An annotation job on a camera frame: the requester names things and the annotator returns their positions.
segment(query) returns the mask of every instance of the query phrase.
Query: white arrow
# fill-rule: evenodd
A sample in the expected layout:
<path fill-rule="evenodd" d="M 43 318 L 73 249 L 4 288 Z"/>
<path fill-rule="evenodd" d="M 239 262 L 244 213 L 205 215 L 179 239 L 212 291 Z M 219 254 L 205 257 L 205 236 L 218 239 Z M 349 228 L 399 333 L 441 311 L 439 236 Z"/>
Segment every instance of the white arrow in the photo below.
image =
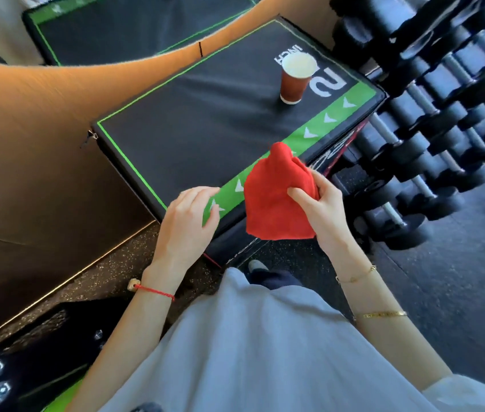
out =
<path fill-rule="evenodd" d="M 310 139 L 310 138 L 318 137 L 318 136 L 319 136 L 318 134 L 310 133 L 309 129 L 307 127 L 306 127 L 305 133 L 303 134 L 303 138 L 305 138 L 305 139 Z"/>
<path fill-rule="evenodd" d="M 324 113 L 324 122 L 325 123 L 336 123 L 337 119 L 335 118 L 330 118 L 327 112 Z"/>
<path fill-rule="evenodd" d="M 241 183 L 240 179 L 237 179 L 237 186 L 235 187 L 235 192 L 242 192 L 244 191 L 243 184 Z"/>
<path fill-rule="evenodd" d="M 350 103 L 348 99 L 344 96 L 344 108 L 351 108 L 351 107 L 356 107 L 356 105 Z"/>
<path fill-rule="evenodd" d="M 216 200 L 215 200 L 215 199 L 213 199 L 213 200 L 212 200 L 212 205 L 210 206 L 210 210 L 211 210 L 211 211 L 212 211 L 212 207 L 213 207 L 214 205 L 216 205 Z M 224 209 L 224 208 L 222 208 L 222 207 L 219 207 L 219 210 L 220 210 L 220 211 L 225 211 L 225 209 Z"/>

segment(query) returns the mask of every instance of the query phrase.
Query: dumbbell rack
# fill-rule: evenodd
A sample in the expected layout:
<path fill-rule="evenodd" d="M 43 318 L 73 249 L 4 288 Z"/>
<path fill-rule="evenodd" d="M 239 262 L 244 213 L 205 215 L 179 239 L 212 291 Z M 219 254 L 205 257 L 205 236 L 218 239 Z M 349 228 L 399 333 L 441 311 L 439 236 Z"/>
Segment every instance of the dumbbell rack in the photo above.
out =
<path fill-rule="evenodd" d="M 354 142 L 372 183 L 347 199 L 372 240 L 415 247 L 431 237 L 428 221 L 485 183 L 485 0 L 330 5 L 340 16 L 333 55 L 361 71 L 376 64 L 369 77 L 390 95 Z"/>

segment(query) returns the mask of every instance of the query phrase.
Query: paper cup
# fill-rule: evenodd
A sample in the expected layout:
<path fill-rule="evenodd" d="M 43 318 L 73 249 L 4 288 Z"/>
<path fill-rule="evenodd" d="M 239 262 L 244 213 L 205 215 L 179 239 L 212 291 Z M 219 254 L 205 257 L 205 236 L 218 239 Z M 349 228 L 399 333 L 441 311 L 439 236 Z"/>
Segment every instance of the paper cup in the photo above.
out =
<path fill-rule="evenodd" d="M 299 103 L 316 70 L 317 61 L 308 53 L 298 52 L 285 56 L 280 81 L 280 99 L 283 103 Z"/>

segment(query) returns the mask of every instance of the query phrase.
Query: red string bracelet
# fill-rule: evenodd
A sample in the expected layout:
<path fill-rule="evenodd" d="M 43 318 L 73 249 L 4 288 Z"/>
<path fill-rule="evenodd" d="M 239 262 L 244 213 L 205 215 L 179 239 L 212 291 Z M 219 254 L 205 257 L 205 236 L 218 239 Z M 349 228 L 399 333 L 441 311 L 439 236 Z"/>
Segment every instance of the red string bracelet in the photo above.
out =
<path fill-rule="evenodd" d="M 176 298 L 173 295 L 170 295 L 169 293 L 157 291 L 156 289 L 153 289 L 153 288 L 146 288 L 145 286 L 141 285 L 141 282 L 139 280 L 130 279 L 130 282 L 128 284 L 128 290 L 130 292 L 135 292 L 138 289 L 141 289 L 142 291 L 146 291 L 146 292 L 158 293 L 159 295 L 169 297 L 172 300 L 172 302 L 176 300 Z"/>

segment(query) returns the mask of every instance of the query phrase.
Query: gym floor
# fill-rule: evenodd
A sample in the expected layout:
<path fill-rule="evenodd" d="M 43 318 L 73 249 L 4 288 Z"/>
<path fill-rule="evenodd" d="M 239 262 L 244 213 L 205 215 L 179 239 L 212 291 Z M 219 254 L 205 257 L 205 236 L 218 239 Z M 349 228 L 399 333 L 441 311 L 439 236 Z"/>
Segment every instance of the gym floor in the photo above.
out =
<path fill-rule="evenodd" d="M 431 242 L 405 251 L 375 244 L 371 259 L 449 367 L 485 383 L 485 185 L 465 193 L 465 199 L 463 211 L 434 222 Z M 0 339 L 59 302 L 128 294 L 125 286 L 129 278 L 139 277 L 152 259 L 157 234 L 158 224 L 153 223 L 1 330 Z M 346 316 L 351 315 L 333 268 L 315 240 L 271 242 L 253 258 L 269 267 L 292 271 L 304 286 Z M 185 277 L 167 323 L 172 324 L 198 295 L 213 293 L 220 280 L 218 269 L 199 260 Z"/>

